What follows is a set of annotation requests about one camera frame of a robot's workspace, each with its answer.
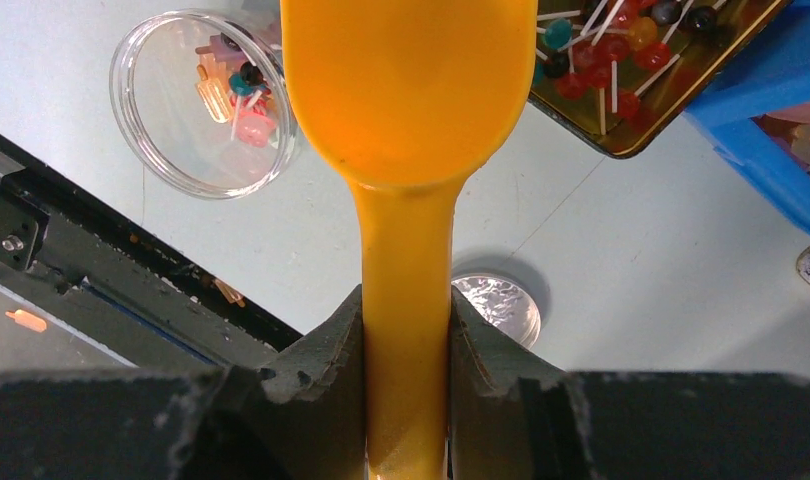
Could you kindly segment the orange plastic scoop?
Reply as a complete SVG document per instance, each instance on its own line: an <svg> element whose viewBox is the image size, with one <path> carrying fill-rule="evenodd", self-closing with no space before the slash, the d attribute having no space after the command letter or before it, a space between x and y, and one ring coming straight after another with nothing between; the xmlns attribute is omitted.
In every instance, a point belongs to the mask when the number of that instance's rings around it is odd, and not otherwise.
<svg viewBox="0 0 810 480"><path fill-rule="evenodd" d="M534 1L285 1L287 90L362 248L374 479L442 479L456 201L527 102Z"/></svg>

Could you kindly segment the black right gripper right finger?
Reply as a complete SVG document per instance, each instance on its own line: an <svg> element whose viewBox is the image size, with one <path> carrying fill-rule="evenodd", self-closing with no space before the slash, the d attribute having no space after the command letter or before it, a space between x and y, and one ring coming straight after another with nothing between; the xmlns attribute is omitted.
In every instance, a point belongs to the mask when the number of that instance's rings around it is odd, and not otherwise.
<svg viewBox="0 0 810 480"><path fill-rule="evenodd" d="M563 371L460 293L450 324L456 479L810 479L810 380Z"/></svg>

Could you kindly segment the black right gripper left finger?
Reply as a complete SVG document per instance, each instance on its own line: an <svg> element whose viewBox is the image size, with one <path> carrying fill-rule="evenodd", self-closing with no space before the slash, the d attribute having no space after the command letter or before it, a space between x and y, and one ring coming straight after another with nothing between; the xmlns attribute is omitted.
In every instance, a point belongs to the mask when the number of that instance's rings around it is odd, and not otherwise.
<svg viewBox="0 0 810 480"><path fill-rule="evenodd" d="M264 366L0 374L0 479L361 479L362 295Z"/></svg>

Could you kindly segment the clear plastic jar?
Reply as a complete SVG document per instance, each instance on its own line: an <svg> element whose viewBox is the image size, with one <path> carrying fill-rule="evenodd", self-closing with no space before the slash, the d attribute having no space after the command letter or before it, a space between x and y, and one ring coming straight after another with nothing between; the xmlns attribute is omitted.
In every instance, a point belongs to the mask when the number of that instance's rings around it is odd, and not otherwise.
<svg viewBox="0 0 810 480"><path fill-rule="evenodd" d="M136 157L192 197L247 196L274 181L302 149L276 1L143 20L114 52L109 93Z"/></svg>

